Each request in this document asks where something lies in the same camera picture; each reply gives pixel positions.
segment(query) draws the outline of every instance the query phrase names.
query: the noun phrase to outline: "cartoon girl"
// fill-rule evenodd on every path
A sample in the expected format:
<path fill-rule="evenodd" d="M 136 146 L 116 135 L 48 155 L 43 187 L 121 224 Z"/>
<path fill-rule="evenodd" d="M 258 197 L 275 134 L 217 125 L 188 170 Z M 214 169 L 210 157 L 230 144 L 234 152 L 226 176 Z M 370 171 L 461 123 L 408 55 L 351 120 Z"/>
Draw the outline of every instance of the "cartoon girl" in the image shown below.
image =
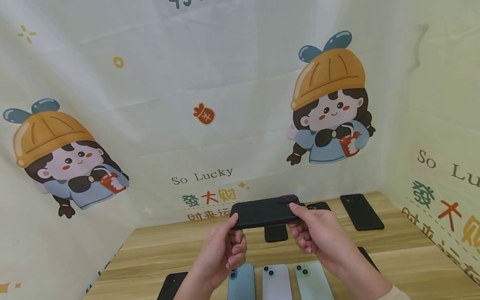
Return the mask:
<path fill-rule="evenodd" d="M 323 51 L 314 46 L 300 49 L 308 64 L 298 76 L 293 100 L 293 125 L 287 138 L 294 140 L 287 161 L 293 166 L 310 152 L 309 162 L 326 164 L 353 156 L 375 132 L 367 110 L 365 71 L 346 47 L 349 31 L 334 35 Z"/>
<path fill-rule="evenodd" d="M 13 136 L 17 165 L 42 193 L 52 194 L 60 206 L 59 216 L 71 218 L 75 214 L 71 201 L 87 209 L 130 183 L 90 132 L 59 108 L 54 99 L 42 99 L 32 105 L 32 113 L 11 108 L 3 118 L 21 124 Z"/>

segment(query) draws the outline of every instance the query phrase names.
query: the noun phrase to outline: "wooden surface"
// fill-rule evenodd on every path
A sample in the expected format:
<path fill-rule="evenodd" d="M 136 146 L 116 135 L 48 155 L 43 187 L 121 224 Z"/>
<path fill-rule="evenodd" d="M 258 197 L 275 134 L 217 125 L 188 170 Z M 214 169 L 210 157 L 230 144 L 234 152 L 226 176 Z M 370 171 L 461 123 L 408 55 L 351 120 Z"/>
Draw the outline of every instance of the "wooden surface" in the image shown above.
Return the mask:
<path fill-rule="evenodd" d="M 357 246 L 412 299 L 480 299 L 480 288 L 379 192 L 365 195 L 384 230 L 356 231 L 340 199 L 327 200 Z M 156 300 L 169 273 L 188 271 L 209 229 L 226 217 L 135 230 L 84 300 Z M 266 243 L 263 228 L 244 230 L 247 262 L 255 267 L 257 300 L 262 298 L 262 267 L 287 264 L 294 300 L 300 300 L 294 266 L 315 260 L 299 252 L 293 238 Z M 325 270 L 335 299 L 351 299 L 345 286 Z M 226 280 L 213 300 L 227 299 Z"/>

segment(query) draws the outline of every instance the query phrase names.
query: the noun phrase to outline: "black phone case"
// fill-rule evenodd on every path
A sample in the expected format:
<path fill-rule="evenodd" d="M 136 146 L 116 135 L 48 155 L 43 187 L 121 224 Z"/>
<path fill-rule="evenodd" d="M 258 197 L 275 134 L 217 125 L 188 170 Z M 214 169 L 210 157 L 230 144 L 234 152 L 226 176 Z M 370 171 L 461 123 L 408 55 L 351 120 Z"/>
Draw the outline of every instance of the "black phone case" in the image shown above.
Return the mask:
<path fill-rule="evenodd" d="M 305 206 L 295 195 L 235 203 L 230 216 L 238 213 L 239 219 L 233 229 L 258 228 L 298 221 L 300 218 L 290 211 L 288 206 L 290 202 Z"/>
<path fill-rule="evenodd" d="M 267 243 L 275 243 L 278 241 L 288 240 L 288 232 L 286 225 L 273 225 L 264 228 L 265 241 Z"/>
<path fill-rule="evenodd" d="M 375 264 L 373 263 L 373 260 L 370 258 L 367 251 L 363 247 L 358 247 L 358 249 L 363 254 L 363 257 L 365 257 L 372 264 L 372 266 L 380 273 L 380 270 L 377 268 L 377 266 L 375 266 Z"/>
<path fill-rule="evenodd" d="M 362 194 L 340 196 L 353 226 L 358 231 L 384 229 L 385 225 Z"/>
<path fill-rule="evenodd" d="M 173 300 L 188 272 L 168 274 L 156 300 Z"/>
<path fill-rule="evenodd" d="M 332 211 L 327 202 L 317 202 L 307 205 L 308 209 L 326 209 Z"/>

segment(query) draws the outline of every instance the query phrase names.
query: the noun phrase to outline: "black bow tie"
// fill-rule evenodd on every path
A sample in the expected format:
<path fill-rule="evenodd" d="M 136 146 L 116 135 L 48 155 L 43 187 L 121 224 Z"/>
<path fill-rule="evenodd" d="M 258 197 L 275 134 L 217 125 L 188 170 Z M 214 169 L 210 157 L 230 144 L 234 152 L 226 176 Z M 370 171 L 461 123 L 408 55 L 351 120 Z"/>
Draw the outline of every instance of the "black bow tie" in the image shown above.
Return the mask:
<path fill-rule="evenodd" d="M 83 175 L 79 177 L 74 177 L 68 181 L 68 186 L 73 192 L 81 193 L 85 192 L 92 186 L 93 182 L 100 181 L 107 171 L 104 166 L 96 166 L 91 172 L 90 175 Z"/>
<path fill-rule="evenodd" d="M 350 122 L 343 123 L 334 130 L 332 129 L 323 129 L 317 132 L 315 136 L 315 145 L 317 147 L 325 147 L 335 138 L 341 139 L 352 133 L 352 130 L 348 127 L 353 128 L 353 124 Z"/>

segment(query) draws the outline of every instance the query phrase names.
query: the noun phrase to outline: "sleeve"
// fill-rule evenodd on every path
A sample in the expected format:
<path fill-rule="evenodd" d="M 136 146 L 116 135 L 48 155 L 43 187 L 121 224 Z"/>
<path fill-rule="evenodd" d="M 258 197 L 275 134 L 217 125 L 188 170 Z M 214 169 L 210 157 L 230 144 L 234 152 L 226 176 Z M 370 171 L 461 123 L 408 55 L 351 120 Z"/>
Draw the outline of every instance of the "sleeve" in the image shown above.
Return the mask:
<path fill-rule="evenodd" d="M 392 286 L 392 289 L 383 297 L 377 300 L 410 300 L 404 292 L 399 290 L 396 286 Z"/>
<path fill-rule="evenodd" d="M 315 134 L 310 130 L 299 130 L 295 135 L 295 142 L 305 150 L 310 150 L 315 144 Z"/>
<path fill-rule="evenodd" d="M 115 174 L 117 174 L 117 178 L 118 178 L 118 181 L 120 182 L 121 185 L 125 186 L 125 187 L 129 187 L 130 186 L 130 182 L 128 181 L 128 179 L 125 177 L 125 175 L 122 174 L 122 172 L 118 171 L 117 169 L 115 169 L 114 167 L 112 167 L 111 165 L 107 165 L 107 164 L 102 164 L 104 167 L 107 168 L 107 170 L 111 173 L 111 172 L 115 172 Z"/>
<path fill-rule="evenodd" d="M 45 182 L 43 186 L 45 187 L 45 190 L 47 190 L 49 194 L 52 194 L 62 199 L 67 199 L 67 200 L 72 199 L 70 195 L 71 190 L 67 184 L 67 181 L 64 183 L 60 183 L 56 180 L 51 180 L 51 181 Z"/>
<path fill-rule="evenodd" d="M 358 121 L 352 121 L 353 124 L 353 131 L 358 131 L 360 132 L 360 135 L 358 136 L 355 146 L 357 149 L 363 149 L 367 143 L 368 140 L 370 139 L 370 135 L 368 134 L 368 130 L 363 126 L 362 123 Z"/>

